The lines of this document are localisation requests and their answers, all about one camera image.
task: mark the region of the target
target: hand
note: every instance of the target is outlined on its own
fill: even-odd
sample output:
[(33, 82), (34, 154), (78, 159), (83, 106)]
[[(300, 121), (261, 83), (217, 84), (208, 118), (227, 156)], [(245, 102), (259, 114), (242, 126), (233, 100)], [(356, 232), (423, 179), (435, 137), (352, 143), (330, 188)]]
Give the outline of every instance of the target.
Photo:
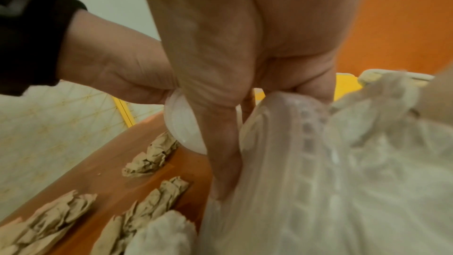
[(177, 88), (159, 41), (84, 10), (66, 32), (57, 77), (141, 104), (163, 104)]
[(253, 87), (331, 101), (359, 0), (147, 0), (225, 197), (241, 168), (235, 106)]

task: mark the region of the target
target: black jacket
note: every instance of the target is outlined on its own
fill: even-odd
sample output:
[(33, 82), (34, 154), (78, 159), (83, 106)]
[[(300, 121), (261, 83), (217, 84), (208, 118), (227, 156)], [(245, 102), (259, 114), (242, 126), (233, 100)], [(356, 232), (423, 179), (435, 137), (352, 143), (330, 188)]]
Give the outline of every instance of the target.
[(56, 64), (78, 0), (0, 0), (0, 94), (56, 85)]

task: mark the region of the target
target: white lid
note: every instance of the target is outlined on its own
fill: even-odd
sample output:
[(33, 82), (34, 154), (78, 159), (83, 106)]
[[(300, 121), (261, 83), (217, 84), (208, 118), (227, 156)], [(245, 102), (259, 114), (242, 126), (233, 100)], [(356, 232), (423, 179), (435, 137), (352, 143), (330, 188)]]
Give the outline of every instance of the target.
[[(238, 125), (241, 126), (240, 106), (236, 111)], [(171, 135), (184, 147), (196, 153), (207, 153), (195, 115), (181, 89), (176, 89), (165, 101), (164, 121)]]
[(319, 251), (312, 236), (335, 234), (323, 215), (341, 186), (322, 141), (326, 120), (326, 107), (306, 96), (272, 93), (257, 106), (241, 129), (238, 185), (225, 201), (208, 200), (196, 255)]

